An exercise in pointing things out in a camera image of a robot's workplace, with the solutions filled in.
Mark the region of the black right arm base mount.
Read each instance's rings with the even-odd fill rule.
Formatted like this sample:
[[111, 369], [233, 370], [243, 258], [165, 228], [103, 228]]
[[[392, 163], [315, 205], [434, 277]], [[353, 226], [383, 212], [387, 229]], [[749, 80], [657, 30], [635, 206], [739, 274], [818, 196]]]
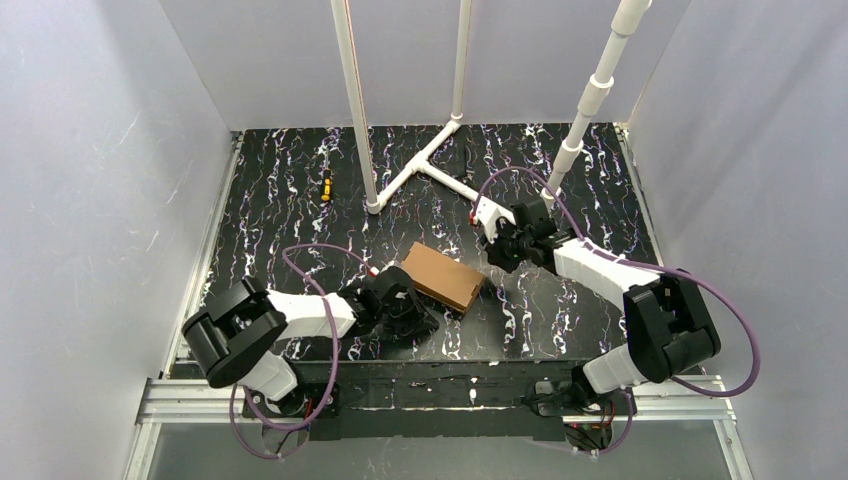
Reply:
[[635, 401], [627, 396], [628, 393], [615, 390], [590, 396], [579, 386], [573, 387], [570, 381], [541, 380], [527, 389], [519, 404], [542, 417], [627, 415], [629, 410], [637, 412]]

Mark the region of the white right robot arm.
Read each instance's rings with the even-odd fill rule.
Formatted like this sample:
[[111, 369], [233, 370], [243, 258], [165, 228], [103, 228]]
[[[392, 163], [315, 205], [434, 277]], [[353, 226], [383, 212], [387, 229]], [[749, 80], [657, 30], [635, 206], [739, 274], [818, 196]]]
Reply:
[[574, 228], [561, 230], [536, 199], [504, 208], [483, 199], [470, 215], [482, 229], [489, 264], [513, 272], [523, 262], [573, 280], [601, 295], [624, 315], [626, 342], [573, 368], [564, 387], [587, 402], [619, 388], [662, 383], [721, 350], [698, 285], [626, 263]]

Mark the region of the aluminium rail frame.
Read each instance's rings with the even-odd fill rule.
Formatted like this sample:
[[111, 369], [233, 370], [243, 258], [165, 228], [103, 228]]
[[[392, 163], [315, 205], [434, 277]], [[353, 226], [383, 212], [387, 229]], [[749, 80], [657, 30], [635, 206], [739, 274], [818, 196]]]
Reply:
[[[487, 167], [477, 167], [482, 175], [486, 170], [494, 170], [494, 153], [504, 154], [510, 159], [542, 160], [543, 150], [553, 144], [554, 134], [565, 133], [565, 124], [490, 124], [460, 127], [459, 140], [446, 140], [445, 145], [437, 148], [436, 164], [441, 167], [455, 168], [460, 162], [459, 153], [453, 153], [453, 147], [467, 142], [473, 149], [473, 158], [480, 158], [486, 147], [484, 160]], [[374, 148], [386, 148], [383, 160], [379, 160], [377, 173], [389, 176], [400, 170], [401, 160], [412, 156], [413, 149], [423, 147], [425, 140], [435, 137], [436, 127], [375, 127], [371, 139]], [[599, 206], [581, 207], [585, 220], [581, 225], [588, 226], [596, 222], [594, 230], [603, 227], [608, 235], [607, 243], [613, 247], [627, 246], [628, 253], [637, 257], [659, 260], [659, 253], [653, 240], [649, 240], [652, 227], [648, 226], [646, 211], [637, 207], [639, 191], [636, 187], [635, 170], [631, 160], [630, 148], [626, 141], [626, 129], [623, 124], [606, 123], [589, 127], [588, 137], [584, 140], [591, 153], [586, 161], [584, 184], [572, 184], [570, 191], [576, 192], [577, 200], [597, 200]], [[199, 305], [211, 294], [209, 289], [223, 287], [225, 280], [234, 280], [236, 273], [259, 272], [262, 276], [276, 279], [276, 263], [269, 255], [261, 253], [261, 247], [276, 248], [271, 240], [294, 240], [299, 243], [296, 234], [314, 234], [313, 237], [331, 242], [340, 241], [340, 233], [331, 236], [327, 231], [319, 233], [319, 227], [306, 227], [304, 220], [282, 218], [272, 220], [272, 201], [282, 201], [276, 211], [288, 207], [292, 212], [312, 206], [311, 201], [298, 193], [279, 193], [283, 187], [301, 189], [307, 185], [307, 174], [317, 174], [323, 166], [339, 168], [343, 154], [353, 152], [353, 130], [346, 127], [306, 128], [306, 129], [265, 129], [247, 130], [234, 133], [235, 159], [229, 166], [231, 179], [226, 182], [227, 200], [218, 203], [215, 221], [217, 235], [212, 253], [204, 252], [204, 288], [196, 293], [191, 305]], [[304, 172], [291, 170], [277, 187], [272, 174], [284, 170], [283, 160], [295, 160], [305, 168]], [[473, 265], [479, 262], [468, 255], [459, 255], [460, 247], [473, 243], [473, 234], [459, 227], [459, 220], [445, 220], [447, 230], [435, 230], [436, 233], [422, 233], [424, 222], [436, 222], [435, 213], [425, 215], [422, 227], [413, 225], [410, 213], [406, 216], [395, 210], [400, 206], [412, 205], [418, 194], [426, 196], [427, 205], [438, 201], [449, 205], [459, 205], [459, 197], [447, 193], [435, 183], [417, 183], [401, 188], [401, 195], [393, 201], [391, 212], [382, 220], [366, 221], [365, 213], [350, 212], [350, 228], [364, 228], [349, 232], [352, 245], [365, 246], [365, 239], [378, 240], [387, 248], [387, 254], [399, 255], [411, 246], [413, 233], [421, 233], [421, 239], [435, 241], [436, 245], [448, 248], [450, 255], [463, 259]], [[519, 279], [496, 280], [503, 275], [485, 273], [492, 281], [504, 287], [497, 287], [501, 297], [495, 297], [494, 287], [483, 288], [483, 299], [475, 303], [464, 318], [465, 326], [460, 324], [457, 315], [447, 315], [440, 320], [441, 330], [426, 341], [413, 347], [391, 347], [374, 341], [366, 344], [360, 357], [342, 358], [340, 375], [342, 391], [339, 395], [344, 402], [340, 406], [327, 407], [330, 411], [322, 414], [313, 430], [312, 441], [317, 446], [342, 447], [342, 441], [370, 439], [492, 439], [516, 437], [537, 442], [557, 442], [559, 433], [565, 429], [558, 427], [558, 417], [540, 417], [518, 403], [525, 387], [531, 386], [534, 379], [541, 380], [548, 372], [559, 378], [567, 373], [577, 360], [599, 353], [601, 347], [611, 347], [621, 343], [624, 338], [624, 319], [619, 322], [620, 334], [613, 331], [615, 314], [612, 306], [601, 299], [599, 294], [586, 293], [587, 290], [576, 284], [558, 286], [552, 284], [548, 276], [540, 283], [541, 296], [558, 293], [573, 303], [561, 303], [558, 316], [554, 316], [552, 306], [541, 304], [540, 296], [525, 295], [523, 285], [529, 285], [529, 273], [520, 274]], [[164, 380], [151, 380], [146, 387], [145, 398], [139, 417], [139, 437], [134, 445], [131, 460], [124, 479], [172, 478], [188, 479], [189, 474], [164, 473], [165, 461], [169, 459], [191, 460], [192, 465], [211, 468], [212, 473], [223, 473], [223, 466], [212, 466], [213, 460], [223, 460], [223, 454], [212, 454], [200, 449], [206, 447], [189, 446], [171, 442], [179, 434], [200, 434], [200, 427], [216, 427], [222, 432], [220, 437], [207, 440], [224, 440], [224, 447], [232, 445], [235, 454], [249, 454], [241, 450], [232, 438], [227, 421], [229, 407], [229, 389], [212, 390], [203, 385], [200, 371], [194, 357], [189, 353], [185, 341], [180, 340], [175, 347], [173, 361], [163, 374]], [[730, 400], [708, 397], [686, 389], [672, 381], [661, 385], [641, 384], [631, 393], [637, 412], [635, 422], [683, 422], [687, 426], [718, 428], [718, 441], [715, 446], [722, 452], [722, 461], [726, 462], [719, 473], [727, 471], [729, 478], [752, 478], [750, 469], [742, 460], [737, 461], [739, 447], [736, 433], [727, 433], [735, 427], [736, 416]], [[313, 448], [305, 453], [317, 453]]]

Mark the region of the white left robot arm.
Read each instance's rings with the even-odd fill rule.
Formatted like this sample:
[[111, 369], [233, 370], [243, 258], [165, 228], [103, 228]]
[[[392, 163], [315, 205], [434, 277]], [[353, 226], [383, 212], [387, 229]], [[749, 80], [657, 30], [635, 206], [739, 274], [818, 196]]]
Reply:
[[240, 385], [280, 401], [298, 383], [289, 363], [271, 351], [281, 339], [405, 341], [438, 326], [411, 277], [389, 266], [324, 297], [269, 290], [247, 276], [186, 320], [181, 334], [210, 387]]

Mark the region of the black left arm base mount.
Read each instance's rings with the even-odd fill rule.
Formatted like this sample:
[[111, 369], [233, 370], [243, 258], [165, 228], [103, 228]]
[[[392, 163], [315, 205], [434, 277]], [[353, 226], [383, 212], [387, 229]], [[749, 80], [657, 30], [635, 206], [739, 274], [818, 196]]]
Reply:
[[307, 418], [320, 403], [326, 390], [323, 383], [299, 384], [290, 393], [279, 400], [268, 399], [264, 394], [250, 390], [250, 396], [245, 396], [241, 407], [244, 418], [258, 419], [251, 408], [261, 412], [271, 421], [302, 421]]

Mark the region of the orange yellow black screwdriver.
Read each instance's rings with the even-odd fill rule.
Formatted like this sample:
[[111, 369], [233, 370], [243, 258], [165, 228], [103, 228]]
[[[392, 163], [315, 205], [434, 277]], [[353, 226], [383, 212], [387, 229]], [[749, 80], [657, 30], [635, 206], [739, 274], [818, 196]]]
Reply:
[[330, 177], [324, 177], [322, 183], [321, 190], [321, 200], [323, 202], [329, 202], [332, 199], [332, 179]]

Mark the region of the brown cardboard box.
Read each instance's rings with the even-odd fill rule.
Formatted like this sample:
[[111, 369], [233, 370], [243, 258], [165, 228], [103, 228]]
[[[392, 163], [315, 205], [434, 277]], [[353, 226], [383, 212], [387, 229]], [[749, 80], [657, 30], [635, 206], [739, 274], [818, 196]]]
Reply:
[[415, 288], [441, 304], [466, 313], [484, 283], [479, 271], [415, 242], [402, 260]]

